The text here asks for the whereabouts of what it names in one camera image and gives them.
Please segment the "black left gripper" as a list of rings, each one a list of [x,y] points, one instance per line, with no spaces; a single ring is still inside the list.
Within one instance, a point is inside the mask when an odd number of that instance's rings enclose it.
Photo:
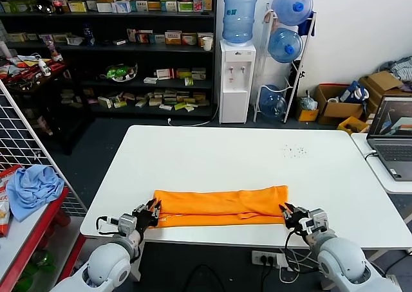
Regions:
[[[137,230],[146,231],[150,227],[157,227],[161,204],[161,201],[155,203],[155,199],[151,199],[132,211],[131,215],[136,218]]]

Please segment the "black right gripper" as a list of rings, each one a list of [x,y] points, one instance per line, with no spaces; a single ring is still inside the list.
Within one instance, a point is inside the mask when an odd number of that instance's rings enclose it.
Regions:
[[[285,226],[287,229],[294,229],[298,232],[306,231],[306,228],[300,223],[300,220],[303,219],[306,221],[309,219],[309,211],[304,208],[298,208],[290,203],[285,203],[283,205],[279,205],[281,210],[282,216],[285,220]]]

